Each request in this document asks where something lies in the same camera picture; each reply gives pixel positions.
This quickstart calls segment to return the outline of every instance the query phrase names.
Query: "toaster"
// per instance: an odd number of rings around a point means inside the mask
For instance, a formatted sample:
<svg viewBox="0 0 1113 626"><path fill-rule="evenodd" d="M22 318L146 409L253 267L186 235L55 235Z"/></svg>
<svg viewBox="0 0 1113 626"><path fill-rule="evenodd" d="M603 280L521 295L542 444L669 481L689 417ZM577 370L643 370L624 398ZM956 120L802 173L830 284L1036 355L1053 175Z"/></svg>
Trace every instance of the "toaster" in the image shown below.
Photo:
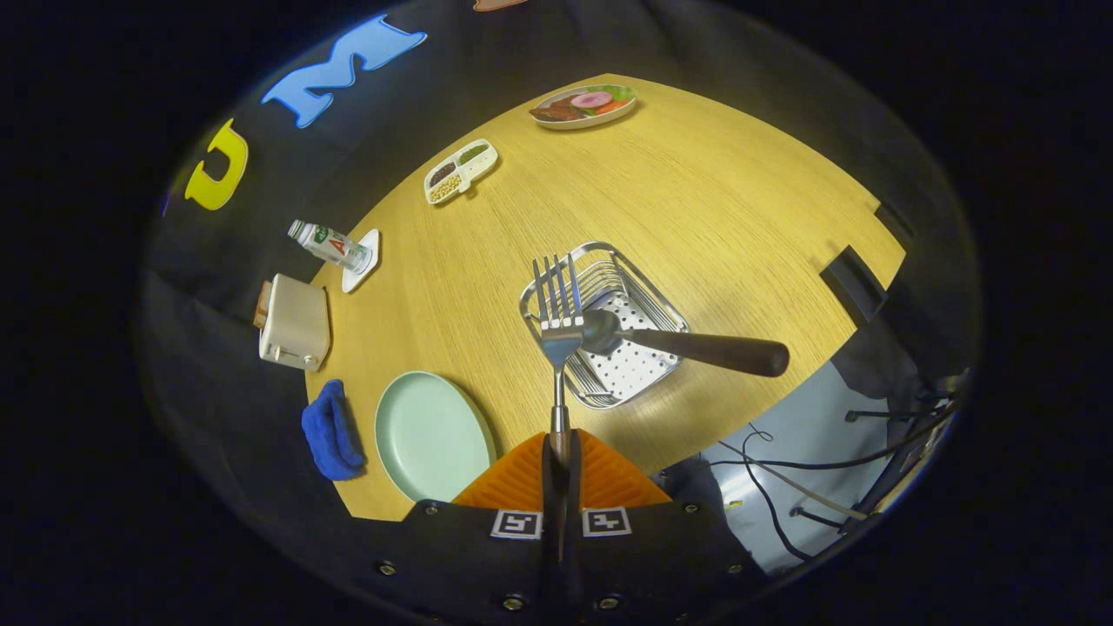
<svg viewBox="0 0 1113 626"><path fill-rule="evenodd" d="M328 353L328 302L325 290L275 274L263 284L256 309L259 359L317 371Z"/></svg>

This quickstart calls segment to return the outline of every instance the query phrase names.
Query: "blue cloth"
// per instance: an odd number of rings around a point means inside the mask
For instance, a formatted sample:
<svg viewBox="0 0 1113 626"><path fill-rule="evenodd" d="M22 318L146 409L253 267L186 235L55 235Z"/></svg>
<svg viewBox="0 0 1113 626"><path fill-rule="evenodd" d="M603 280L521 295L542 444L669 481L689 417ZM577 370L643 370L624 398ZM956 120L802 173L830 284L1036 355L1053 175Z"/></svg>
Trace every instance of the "blue cloth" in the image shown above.
<svg viewBox="0 0 1113 626"><path fill-rule="evenodd" d="M366 462L356 450L344 404L344 383L331 380L321 395L302 411L302 430L317 469L329 480L348 480L363 473Z"/></svg>

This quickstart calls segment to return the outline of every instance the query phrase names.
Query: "light green plate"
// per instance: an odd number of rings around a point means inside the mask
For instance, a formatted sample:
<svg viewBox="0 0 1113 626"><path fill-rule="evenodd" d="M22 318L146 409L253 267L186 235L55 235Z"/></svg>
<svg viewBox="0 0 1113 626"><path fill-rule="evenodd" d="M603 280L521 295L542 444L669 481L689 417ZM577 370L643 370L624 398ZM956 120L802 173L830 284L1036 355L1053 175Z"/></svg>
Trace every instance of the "light green plate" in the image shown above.
<svg viewBox="0 0 1113 626"><path fill-rule="evenodd" d="M495 459L475 403L430 372L406 372L386 387L375 410L375 446L395 487L415 501L452 500Z"/></svg>

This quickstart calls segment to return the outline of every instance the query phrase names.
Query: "plate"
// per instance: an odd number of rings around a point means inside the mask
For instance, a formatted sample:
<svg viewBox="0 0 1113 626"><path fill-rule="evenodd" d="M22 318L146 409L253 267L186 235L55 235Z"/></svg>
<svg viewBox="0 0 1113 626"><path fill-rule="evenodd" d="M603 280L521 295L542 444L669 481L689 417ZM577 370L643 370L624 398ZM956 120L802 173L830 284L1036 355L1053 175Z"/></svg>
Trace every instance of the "plate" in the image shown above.
<svg viewBox="0 0 1113 626"><path fill-rule="evenodd" d="M383 391L375 446L391 481L414 501L451 501L495 458L475 403L430 372L406 372Z"/></svg>
<svg viewBox="0 0 1113 626"><path fill-rule="evenodd" d="M622 86L622 85L584 85L583 87L577 87L575 89L569 89L568 91L561 91L560 94L556 94L555 96L552 96L551 98L545 98L544 100L541 100L541 104L539 104L538 106L535 106L533 108L535 108L535 109L543 109L543 108L548 107L549 105L555 102L556 100L560 100L560 99L563 99L563 98L568 98L569 96L578 96L580 94L587 94L587 92L589 92L589 91L591 91L593 89L594 90L599 90L599 88L602 88L602 87L619 87L619 88L622 88L622 89L629 89L630 91L633 91L632 87L626 87L626 86ZM536 121L538 124L540 124L541 126L544 126L545 128L552 128L552 129L555 129L555 130L573 130L575 128L589 128L591 126L599 126L600 124L607 124L608 121L618 119L618 118L620 118L620 117L629 114L630 111L632 111L633 108L634 108L634 106L637 104L638 104L638 96L636 94L632 98L630 98L630 101L627 102L627 106L624 106L622 108L614 109L611 113L604 113L603 115L597 115L597 116L593 116L593 117L585 117L583 119L570 119L568 121L546 121L546 120L538 119L538 118L533 117L532 114L530 115L530 117L533 118L533 121Z"/></svg>
<svg viewBox="0 0 1113 626"><path fill-rule="evenodd" d="M486 149L472 157L467 163L460 163L460 157L463 156L464 153L477 146L486 146ZM449 198L453 198L459 194L466 192L471 188L472 182L477 180L486 174L496 160L499 160L499 150L494 149L491 141L487 141L486 139L476 139L460 148L450 155L449 158L433 166L429 173L425 174L425 178L422 180L422 186L425 188L425 202L429 204L441 204L443 202L447 202ZM431 187L429 182L433 179L433 175L449 164L452 164L454 169L443 179L437 180L435 186ZM440 199L434 199L433 190L440 188L442 185L445 185L445 180L452 178L453 176L460 177L460 185L454 190L442 196Z"/></svg>

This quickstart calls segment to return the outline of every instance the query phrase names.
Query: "gray floor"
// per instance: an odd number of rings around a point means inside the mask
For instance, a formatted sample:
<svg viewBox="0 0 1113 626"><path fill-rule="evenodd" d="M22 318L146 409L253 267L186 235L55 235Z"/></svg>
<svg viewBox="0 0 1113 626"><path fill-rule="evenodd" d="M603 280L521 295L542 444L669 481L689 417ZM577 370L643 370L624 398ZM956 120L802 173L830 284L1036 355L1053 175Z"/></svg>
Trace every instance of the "gray floor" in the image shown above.
<svg viewBox="0 0 1113 626"><path fill-rule="evenodd" d="M821 366L792 393L778 402L752 423L758 430L772 434L774 441L750 439L747 453L757 459L799 462L831 462L855 459L886 446L884 419L861 418L850 423L844 420L850 409L885 411L884 400L871 400L847 389L841 376L829 362ZM741 449L742 440L752 430L747 427L725 441ZM739 456L722 446L703 451L708 461L737 460ZM854 506L869 490L887 459L837 470L777 470L804 487L844 507ZM723 506L728 507L730 529L767 573L795 566L800 559L790 555L774 530L769 508L754 486L745 466L716 466L711 468L722 489ZM794 507L841 522L846 516L804 496L761 468L754 468L754 476L769 493L781 528L800 550L816 554L836 541L834 528L804 517L789 517ZM741 505L731 506L740 501Z"/></svg>

